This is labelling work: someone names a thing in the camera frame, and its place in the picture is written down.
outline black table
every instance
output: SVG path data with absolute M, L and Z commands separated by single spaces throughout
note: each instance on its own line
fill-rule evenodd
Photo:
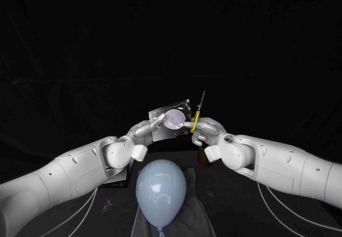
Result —
M 196 162 L 196 151 L 147 153 L 143 162 L 134 162 L 130 184 L 126 189 L 98 189 L 91 211 L 74 237 L 129 237 L 137 211 L 136 180 L 137 171 L 156 159 L 169 159 L 186 170 L 195 168 L 196 192 L 204 204 L 218 237 L 227 236 L 297 236 L 279 223 L 261 199 L 257 183 L 230 170 L 222 161 L 211 167 L 201 167 Z M 266 187 L 261 191 L 269 206 L 283 221 L 303 236 L 341 236 L 338 231 L 326 230 L 299 219 L 280 205 Z M 341 228 L 321 202 L 315 199 L 283 194 L 274 191 L 279 199 L 306 219 Z M 51 230 L 75 213 L 90 195 L 74 199 L 46 211 L 25 226 L 18 237 L 38 237 Z M 101 210 L 107 200 L 113 203 L 107 212 Z M 67 237 L 78 226 L 88 206 L 48 237 Z

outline circular disc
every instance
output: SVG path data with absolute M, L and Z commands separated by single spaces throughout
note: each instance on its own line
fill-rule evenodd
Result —
M 179 110 L 169 110 L 166 112 L 166 119 L 163 121 L 165 126 L 169 129 L 181 129 L 183 127 L 185 115 Z

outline light blue balloon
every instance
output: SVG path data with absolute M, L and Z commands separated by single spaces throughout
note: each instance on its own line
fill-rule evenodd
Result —
M 145 217 L 159 230 L 179 212 L 185 193 L 186 181 L 178 165 L 166 159 L 150 162 L 137 178 L 136 196 Z

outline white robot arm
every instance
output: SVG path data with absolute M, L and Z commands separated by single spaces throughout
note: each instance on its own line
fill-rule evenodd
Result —
M 107 137 L 64 153 L 38 171 L 0 185 L 0 236 L 13 237 L 49 208 L 90 193 L 129 165 L 143 161 L 152 130 L 165 114 L 133 126 L 120 138 Z
M 246 135 L 227 133 L 211 118 L 199 118 L 192 142 L 209 147 L 209 162 L 222 159 L 225 166 L 283 193 L 315 198 L 342 208 L 342 165 L 303 149 Z M 254 163 L 254 170 L 247 166 Z

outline cable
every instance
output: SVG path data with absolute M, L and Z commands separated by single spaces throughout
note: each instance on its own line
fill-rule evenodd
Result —
M 263 196 L 263 193 L 261 193 L 261 189 L 260 189 L 260 185 L 259 185 L 259 191 L 260 191 L 260 194 L 261 194 L 261 198 L 263 198 L 263 200 L 264 200 L 264 203 L 266 203 L 266 199 L 264 199 L 264 196 Z M 273 216 L 274 216 L 274 218 L 277 219 L 277 221 L 282 223 L 282 225 L 297 235 L 297 236 L 300 236 L 300 237 L 305 237 L 303 235 L 300 235 L 296 231 L 293 231 L 287 226 L 286 226 L 286 224 L 280 221 L 280 219 L 276 217 L 276 215 L 274 215 L 274 213 L 273 213 L 273 211 L 272 211 L 272 209 L 270 209 L 270 207 L 269 207 L 269 205 L 267 205 L 267 203 L 266 203 L 266 206 L 267 206 L 267 208 L 269 208 L 269 211 L 272 212 L 272 214 L 273 214 Z
M 87 211 L 87 213 L 85 213 L 84 219 L 85 219 L 85 217 L 87 217 L 87 215 L 88 215 L 88 212 L 90 212 L 90 210 L 91 210 L 91 206 L 90 206 L 88 211 Z
M 85 207 L 85 205 L 88 204 L 88 202 L 90 202 L 93 196 L 95 196 L 97 190 L 98 190 L 98 189 L 94 190 L 90 199 L 87 200 L 87 202 L 84 203 L 82 207 L 78 209 L 78 211 L 75 212 L 75 214 L 74 214 L 52 230 L 49 230 L 49 231 L 48 231 L 45 234 L 42 234 L 39 237 L 44 237 L 45 235 L 48 235 L 56 228 L 59 228 L 59 227 L 69 221 L 69 219 L 71 219 L 71 218 L 77 215 L 77 213 L 84 209 L 84 207 Z
M 282 203 L 282 201 L 280 201 L 279 198 L 276 197 L 276 195 L 274 195 L 274 193 L 273 193 L 273 191 L 270 190 L 269 187 L 267 187 L 267 189 L 269 189 L 270 193 L 273 194 L 273 197 L 274 197 L 274 198 L 277 199 L 277 201 L 280 202 L 280 204 L 286 207 L 286 209 L 287 209 L 300 219 L 303 219 L 305 221 L 310 222 L 313 225 L 318 225 L 318 226 L 325 227 L 325 228 L 328 228 L 328 229 L 331 229 L 331 230 L 335 230 L 335 231 L 341 231 L 341 232 L 342 232 L 342 229 L 334 228 L 334 227 L 331 227 L 331 226 L 325 226 L 325 225 L 322 225 L 322 224 L 319 224 L 319 223 L 316 223 L 316 222 L 313 222 L 313 221 L 305 219 L 305 218 L 303 218 L 297 213 L 295 213 L 293 210 Z

